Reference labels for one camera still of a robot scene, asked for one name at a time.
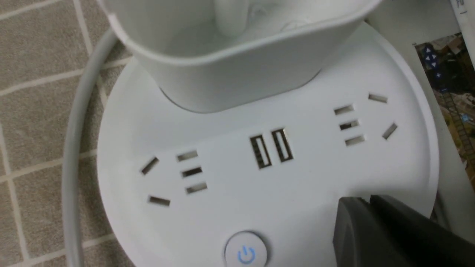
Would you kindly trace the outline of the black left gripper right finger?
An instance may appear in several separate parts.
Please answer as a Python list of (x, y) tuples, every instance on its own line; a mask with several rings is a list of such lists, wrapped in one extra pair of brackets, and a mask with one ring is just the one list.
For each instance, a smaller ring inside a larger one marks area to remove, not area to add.
[(390, 236), (417, 267), (473, 267), (471, 242), (439, 226), (401, 201), (388, 195), (370, 196)]

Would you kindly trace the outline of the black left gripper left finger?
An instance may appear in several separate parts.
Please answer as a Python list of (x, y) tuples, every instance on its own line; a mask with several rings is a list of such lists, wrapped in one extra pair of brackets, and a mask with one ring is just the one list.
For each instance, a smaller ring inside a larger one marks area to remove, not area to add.
[(405, 266), (405, 258), (361, 198), (339, 199), (333, 245), (338, 267)]

